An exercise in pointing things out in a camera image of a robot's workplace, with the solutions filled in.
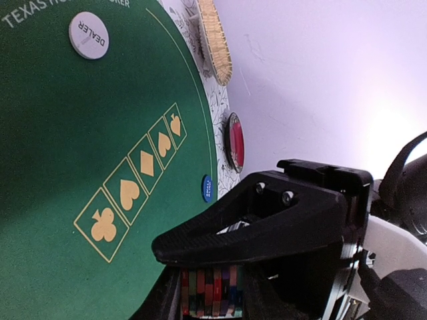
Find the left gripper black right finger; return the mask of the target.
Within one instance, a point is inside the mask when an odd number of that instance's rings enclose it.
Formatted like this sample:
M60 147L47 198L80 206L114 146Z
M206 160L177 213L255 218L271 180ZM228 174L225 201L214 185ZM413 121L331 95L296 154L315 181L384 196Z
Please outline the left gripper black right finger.
M367 171L299 159L252 173L199 215L157 236L155 258L177 267L253 263L334 251L363 241L373 178Z

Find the blue small blind button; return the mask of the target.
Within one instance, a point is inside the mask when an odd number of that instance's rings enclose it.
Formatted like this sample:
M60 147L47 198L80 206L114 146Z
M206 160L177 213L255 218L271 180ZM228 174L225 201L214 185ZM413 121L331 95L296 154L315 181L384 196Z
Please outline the blue small blind button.
M214 199L214 182L210 175L204 175L201 181L201 194L206 203Z

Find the white dealer button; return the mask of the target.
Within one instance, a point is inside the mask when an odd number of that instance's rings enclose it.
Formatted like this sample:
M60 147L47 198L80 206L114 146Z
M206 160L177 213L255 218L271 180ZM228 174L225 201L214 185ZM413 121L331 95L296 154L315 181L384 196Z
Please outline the white dealer button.
M109 33L95 14L82 11L70 22L69 40L75 51L85 59L97 60L109 49Z

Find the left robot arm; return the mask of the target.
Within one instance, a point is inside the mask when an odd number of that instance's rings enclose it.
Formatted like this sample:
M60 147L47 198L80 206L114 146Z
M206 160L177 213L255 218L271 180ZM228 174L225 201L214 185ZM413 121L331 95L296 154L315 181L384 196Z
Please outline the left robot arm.
M157 236L147 319L425 319L426 158L386 175L297 159Z

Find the multicolour poker chip stack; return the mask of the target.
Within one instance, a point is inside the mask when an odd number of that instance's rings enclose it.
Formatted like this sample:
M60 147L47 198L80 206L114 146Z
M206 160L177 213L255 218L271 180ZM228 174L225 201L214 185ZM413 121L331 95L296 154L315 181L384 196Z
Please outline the multicolour poker chip stack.
M242 319L244 270L240 265L182 269L180 274L182 319Z

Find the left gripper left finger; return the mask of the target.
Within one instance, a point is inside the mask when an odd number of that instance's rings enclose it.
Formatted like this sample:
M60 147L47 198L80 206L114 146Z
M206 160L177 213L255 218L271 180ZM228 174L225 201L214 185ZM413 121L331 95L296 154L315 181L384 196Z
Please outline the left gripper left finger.
M279 296L257 265L244 265L243 319L283 319Z

